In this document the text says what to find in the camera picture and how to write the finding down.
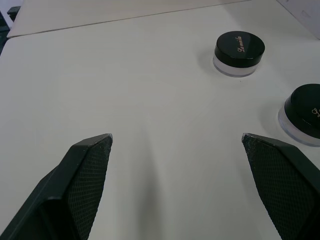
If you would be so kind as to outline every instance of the gold lettering on lid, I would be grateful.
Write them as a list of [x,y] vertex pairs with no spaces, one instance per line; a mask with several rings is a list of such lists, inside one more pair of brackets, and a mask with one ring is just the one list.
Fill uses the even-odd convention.
[[242,53],[245,53],[245,47],[244,47],[244,42],[242,40],[242,37],[241,36],[238,36],[238,37],[235,37],[235,39],[238,41],[240,47],[238,47],[238,52],[242,52]]
[[320,118],[320,113],[319,112],[318,112],[318,109],[316,109],[316,108],[312,110],[312,113],[313,114],[317,114],[318,118]]

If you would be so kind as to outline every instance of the white wall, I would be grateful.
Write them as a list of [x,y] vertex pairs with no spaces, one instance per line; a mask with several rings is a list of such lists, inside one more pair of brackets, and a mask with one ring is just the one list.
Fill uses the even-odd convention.
[[0,11],[10,28],[12,27],[13,22],[7,12],[11,7],[21,6],[23,1],[24,0],[0,0]]

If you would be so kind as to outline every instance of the black lid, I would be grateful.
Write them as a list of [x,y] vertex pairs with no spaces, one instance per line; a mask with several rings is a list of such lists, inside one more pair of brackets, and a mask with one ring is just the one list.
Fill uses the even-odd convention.
[[284,111],[297,129],[320,139],[320,84],[298,87],[285,102]]
[[245,31],[230,31],[216,41],[214,54],[224,64],[235,68],[257,65],[265,52],[264,42]]

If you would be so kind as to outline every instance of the white table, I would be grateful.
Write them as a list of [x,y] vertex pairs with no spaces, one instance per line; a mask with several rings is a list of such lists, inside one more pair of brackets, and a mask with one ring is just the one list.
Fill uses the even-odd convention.
[[[232,30],[266,45],[242,79],[211,65]],[[112,133],[90,240],[280,240],[241,137],[293,144],[320,168],[319,148],[277,122],[295,88],[319,83],[319,44],[274,0],[10,39],[0,57],[0,232],[72,144]]]
[[25,0],[8,38],[241,1]]

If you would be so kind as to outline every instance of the mesh grip surface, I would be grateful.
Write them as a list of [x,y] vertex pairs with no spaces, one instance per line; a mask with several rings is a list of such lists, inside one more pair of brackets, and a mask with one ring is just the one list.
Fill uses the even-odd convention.
[[283,240],[296,240],[316,204],[316,192],[281,152],[244,137],[259,196]]
[[108,138],[85,156],[66,192],[66,201],[81,240],[87,240],[102,197],[110,154]]

